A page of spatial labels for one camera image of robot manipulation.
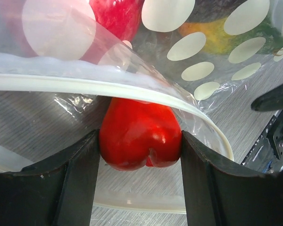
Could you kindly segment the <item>fake red pear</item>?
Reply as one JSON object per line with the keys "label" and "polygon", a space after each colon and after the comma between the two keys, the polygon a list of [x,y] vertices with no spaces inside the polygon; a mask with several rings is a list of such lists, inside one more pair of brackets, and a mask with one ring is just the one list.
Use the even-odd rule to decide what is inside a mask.
{"label": "fake red pear", "polygon": [[99,142],[105,162],[120,171],[165,168],[181,155],[182,130],[171,107],[114,97]]}

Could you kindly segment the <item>fake red pomegranate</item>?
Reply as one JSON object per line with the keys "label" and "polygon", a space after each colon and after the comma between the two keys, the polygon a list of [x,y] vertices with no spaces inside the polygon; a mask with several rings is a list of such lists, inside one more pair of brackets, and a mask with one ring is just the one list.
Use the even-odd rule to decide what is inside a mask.
{"label": "fake red pomegranate", "polygon": [[96,21],[120,40],[131,41],[140,22],[142,0],[91,0]]}

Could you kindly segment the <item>fake dark purple eggplant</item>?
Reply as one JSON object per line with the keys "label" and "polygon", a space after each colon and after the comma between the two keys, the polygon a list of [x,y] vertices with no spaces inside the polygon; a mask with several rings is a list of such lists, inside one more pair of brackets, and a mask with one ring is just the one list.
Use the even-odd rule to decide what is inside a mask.
{"label": "fake dark purple eggplant", "polygon": [[246,0],[195,0],[195,6],[187,19],[190,23],[209,23],[228,17]]}

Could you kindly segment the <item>clear zip top bag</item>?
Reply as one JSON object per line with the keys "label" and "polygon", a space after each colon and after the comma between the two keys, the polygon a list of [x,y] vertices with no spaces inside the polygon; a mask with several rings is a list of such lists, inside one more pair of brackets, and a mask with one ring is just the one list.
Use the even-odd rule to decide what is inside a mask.
{"label": "clear zip top bag", "polygon": [[[146,0],[131,41],[100,25],[90,0],[0,0],[0,173],[17,172],[101,124],[109,97],[172,108],[183,130],[234,160],[208,113],[283,59],[259,54],[256,37],[228,55],[203,51],[206,36],[178,28],[195,0]],[[229,35],[265,18],[283,36],[283,0],[247,0],[224,23]]]}

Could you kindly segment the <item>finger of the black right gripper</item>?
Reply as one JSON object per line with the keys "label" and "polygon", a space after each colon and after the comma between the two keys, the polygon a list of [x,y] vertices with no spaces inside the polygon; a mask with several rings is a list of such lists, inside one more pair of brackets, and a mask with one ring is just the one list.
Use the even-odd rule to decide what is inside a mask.
{"label": "finger of the black right gripper", "polygon": [[256,98],[251,109],[257,112],[283,110],[283,84]]}

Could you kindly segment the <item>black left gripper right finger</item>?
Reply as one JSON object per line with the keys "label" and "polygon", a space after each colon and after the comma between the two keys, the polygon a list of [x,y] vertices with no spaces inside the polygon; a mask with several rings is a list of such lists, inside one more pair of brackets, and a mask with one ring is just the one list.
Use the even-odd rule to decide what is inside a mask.
{"label": "black left gripper right finger", "polygon": [[283,170],[239,165],[183,132],[181,167],[190,226],[283,226]]}

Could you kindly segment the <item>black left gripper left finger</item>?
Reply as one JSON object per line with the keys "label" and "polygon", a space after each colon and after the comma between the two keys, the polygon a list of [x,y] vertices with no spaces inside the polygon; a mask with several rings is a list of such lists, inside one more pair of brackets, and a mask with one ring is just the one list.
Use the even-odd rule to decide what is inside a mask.
{"label": "black left gripper left finger", "polygon": [[87,226],[99,169],[98,130],[19,172],[0,173],[0,226]]}

